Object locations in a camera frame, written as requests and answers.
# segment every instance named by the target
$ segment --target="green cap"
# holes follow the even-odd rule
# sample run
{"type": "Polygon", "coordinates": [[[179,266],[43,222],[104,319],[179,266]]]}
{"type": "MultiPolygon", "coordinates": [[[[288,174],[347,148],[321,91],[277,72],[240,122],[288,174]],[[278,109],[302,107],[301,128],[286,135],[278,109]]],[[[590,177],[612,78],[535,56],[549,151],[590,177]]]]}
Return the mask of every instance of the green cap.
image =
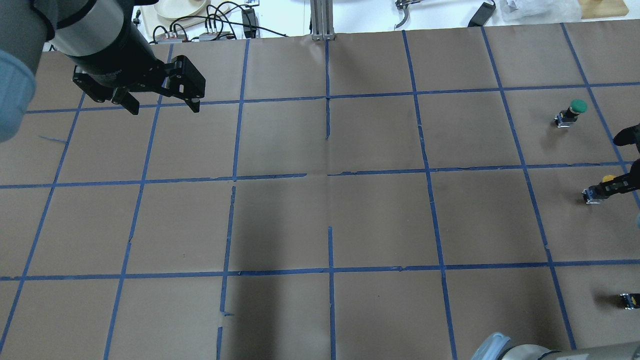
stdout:
{"type": "Polygon", "coordinates": [[[571,110],[574,113],[578,113],[578,114],[587,112],[587,109],[589,108],[587,106],[587,103],[580,99],[576,99],[572,101],[570,106],[571,106],[571,110]]]}

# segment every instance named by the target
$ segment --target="blue cap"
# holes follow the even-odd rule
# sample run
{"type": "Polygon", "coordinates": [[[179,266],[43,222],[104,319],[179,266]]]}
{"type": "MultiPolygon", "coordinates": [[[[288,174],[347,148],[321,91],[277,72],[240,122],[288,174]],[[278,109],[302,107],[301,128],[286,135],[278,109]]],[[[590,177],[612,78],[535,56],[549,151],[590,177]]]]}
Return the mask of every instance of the blue cap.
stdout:
{"type": "Polygon", "coordinates": [[[0,50],[0,142],[18,132],[35,89],[36,79],[27,65],[0,50]]]}

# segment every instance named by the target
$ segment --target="plastic bag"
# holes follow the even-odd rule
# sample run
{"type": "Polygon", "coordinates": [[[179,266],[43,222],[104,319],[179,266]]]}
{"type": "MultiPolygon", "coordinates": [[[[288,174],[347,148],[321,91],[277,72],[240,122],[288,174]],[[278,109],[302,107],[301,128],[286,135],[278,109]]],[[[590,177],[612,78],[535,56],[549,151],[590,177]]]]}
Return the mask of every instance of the plastic bag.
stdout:
{"type": "Polygon", "coordinates": [[[515,20],[525,16],[537,15],[551,10],[553,0],[507,0],[502,8],[504,20],[515,20]]]}
{"type": "Polygon", "coordinates": [[[579,21],[582,17],[578,0],[496,0],[496,3],[506,24],[553,24],[579,21]]]}

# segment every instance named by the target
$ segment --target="wood block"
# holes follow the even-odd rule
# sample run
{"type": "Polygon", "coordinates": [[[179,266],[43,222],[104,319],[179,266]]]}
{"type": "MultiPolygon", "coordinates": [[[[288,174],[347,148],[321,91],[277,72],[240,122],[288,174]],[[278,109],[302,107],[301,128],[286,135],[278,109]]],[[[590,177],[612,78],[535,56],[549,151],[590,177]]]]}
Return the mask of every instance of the wood block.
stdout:
{"type": "Polygon", "coordinates": [[[624,0],[578,0],[583,19],[625,16],[629,13],[624,0]]]}

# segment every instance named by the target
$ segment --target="metal post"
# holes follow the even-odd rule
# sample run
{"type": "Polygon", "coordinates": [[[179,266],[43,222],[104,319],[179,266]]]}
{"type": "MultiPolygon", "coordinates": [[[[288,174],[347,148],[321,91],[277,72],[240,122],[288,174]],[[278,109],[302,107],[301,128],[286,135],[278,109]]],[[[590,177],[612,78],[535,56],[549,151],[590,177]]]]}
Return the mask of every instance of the metal post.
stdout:
{"type": "Polygon", "coordinates": [[[311,0],[311,37],[333,40],[333,0],[311,0]]]}

